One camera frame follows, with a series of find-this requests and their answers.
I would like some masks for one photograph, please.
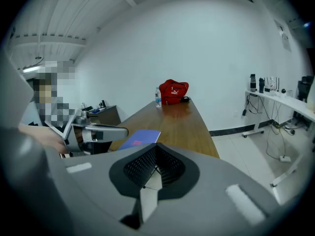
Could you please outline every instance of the blue book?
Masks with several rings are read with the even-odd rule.
[[[135,147],[143,144],[153,144],[161,134],[158,130],[139,129],[118,150]]]

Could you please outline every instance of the ceiling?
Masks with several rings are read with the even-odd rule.
[[[29,0],[11,26],[8,56],[17,69],[44,59],[76,60],[87,40],[113,18],[146,0]],[[264,0],[308,40],[303,22],[287,0]]]

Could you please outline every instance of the hand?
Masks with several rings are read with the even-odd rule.
[[[49,127],[19,125],[19,131],[34,137],[44,146],[51,146],[59,154],[68,154],[63,139]]]

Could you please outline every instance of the red bag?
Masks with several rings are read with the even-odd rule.
[[[177,82],[167,80],[158,89],[161,92],[162,104],[171,105],[181,102],[181,98],[187,93],[189,84],[187,82]]]

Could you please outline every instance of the power strip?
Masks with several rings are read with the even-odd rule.
[[[282,163],[290,163],[291,162],[291,158],[289,156],[280,156],[280,162]]]

